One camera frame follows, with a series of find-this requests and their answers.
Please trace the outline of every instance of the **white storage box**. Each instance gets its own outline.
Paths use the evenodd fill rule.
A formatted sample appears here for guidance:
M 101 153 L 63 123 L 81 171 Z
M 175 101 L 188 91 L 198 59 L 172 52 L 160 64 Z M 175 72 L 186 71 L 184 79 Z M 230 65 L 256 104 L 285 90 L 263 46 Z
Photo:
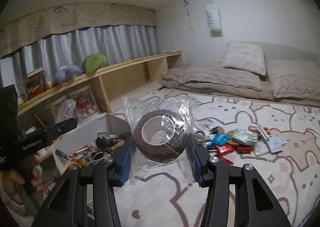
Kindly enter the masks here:
M 55 152 L 60 150 L 63 153 L 72 156 L 73 152 L 81 149 L 87 144 L 95 146 L 95 140 L 98 132 L 108 131 L 110 134 L 130 133 L 129 124 L 109 113 L 101 114 L 90 122 L 78 125 L 78 127 L 63 135 L 60 141 L 52 145 L 52 153 L 57 168 L 62 175 L 65 171 L 65 158 L 58 156 Z

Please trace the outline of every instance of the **cartoon bunny rug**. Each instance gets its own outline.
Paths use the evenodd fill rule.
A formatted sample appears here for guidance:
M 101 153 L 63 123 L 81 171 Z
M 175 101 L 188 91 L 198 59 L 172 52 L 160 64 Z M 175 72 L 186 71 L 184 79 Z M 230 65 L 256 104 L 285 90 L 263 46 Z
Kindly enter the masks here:
M 268 127 L 272 135 L 287 141 L 283 151 L 257 157 L 254 152 L 222 155 L 242 167 L 252 164 L 278 199 L 293 227 L 302 227 L 320 201 L 320 111 L 285 104 L 213 97 L 185 91 L 161 89 L 142 100 L 165 98 L 196 100 L 194 119 L 198 124 L 214 123 L 229 132 L 250 124 Z M 125 119 L 125 109 L 115 112 Z M 149 174 L 127 182 L 116 191 L 121 222 L 125 226 L 200 226 L 207 188 L 185 182 L 178 164 L 151 169 Z M 230 186 L 228 227 L 234 226 L 234 187 Z

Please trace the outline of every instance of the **blue packet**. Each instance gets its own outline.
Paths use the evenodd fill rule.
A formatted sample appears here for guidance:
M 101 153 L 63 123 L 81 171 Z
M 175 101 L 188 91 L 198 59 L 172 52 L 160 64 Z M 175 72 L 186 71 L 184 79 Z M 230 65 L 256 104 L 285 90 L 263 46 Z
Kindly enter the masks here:
M 215 136 L 213 136 L 213 137 L 210 139 L 210 141 L 211 141 L 212 143 L 215 143 L 215 144 L 218 144 L 218 145 L 222 146 L 222 145 L 226 144 L 226 142 L 227 142 L 228 139 L 230 139 L 230 138 L 231 138 L 231 135 L 224 134 L 224 133 L 218 131 L 218 133 L 217 133 Z

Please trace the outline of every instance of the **finger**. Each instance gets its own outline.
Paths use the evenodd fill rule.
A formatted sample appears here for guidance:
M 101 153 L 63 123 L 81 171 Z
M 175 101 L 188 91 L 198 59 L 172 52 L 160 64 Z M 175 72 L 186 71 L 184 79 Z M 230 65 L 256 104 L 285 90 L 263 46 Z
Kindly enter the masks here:
M 39 176 L 39 171 L 38 171 L 36 168 L 34 168 L 34 169 L 32 170 L 32 175 L 33 175 L 34 178 L 38 178 L 38 176 Z
M 33 168 L 32 175 L 34 178 L 42 176 L 42 167 L 39 164 L 35 165 L 35 167 Z
M 16 203 L 22 204 L 22 199 L 21 199 L 20 195 L 17 193 L 17 190 L 16 190 L 16 187 L 14 185 L 14 182 L 12 180 L 10 180 L 9 178 L 4 177 L 2 175 L 1 183 L 2 183 L 3 191 L 11 199 L 13 199 Z
M 10 179 L 11 181 L 17 183 L 17 184 L 24 184 L 24 179 L 22 176 L 15 171 L 14 169 L 9 169 L 6 174 L 7 178 Z
M 33 186 L 33 187 L 36 187 L 39 191 L 41 191 L 43 189 L 43 184 L 42 184 L 42 181 L 41 179 L 32 179 L 30 184 Z

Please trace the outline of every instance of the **gray curtain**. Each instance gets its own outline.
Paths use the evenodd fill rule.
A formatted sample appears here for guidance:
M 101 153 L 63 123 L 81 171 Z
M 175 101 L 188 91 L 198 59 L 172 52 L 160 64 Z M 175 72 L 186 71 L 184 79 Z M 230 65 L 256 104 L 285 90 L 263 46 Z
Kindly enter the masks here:
M 81 66 L 95 52 L 106 54 L 108 65 L 157 54 L 155 27 L 102 26 L 50 35 L 1 59 L 0 78 L 4 86 L 15 84 L 22 95 L 23 82 L 33 70 L 43 66 L 46 81 L 51 81 L 60 66 Z

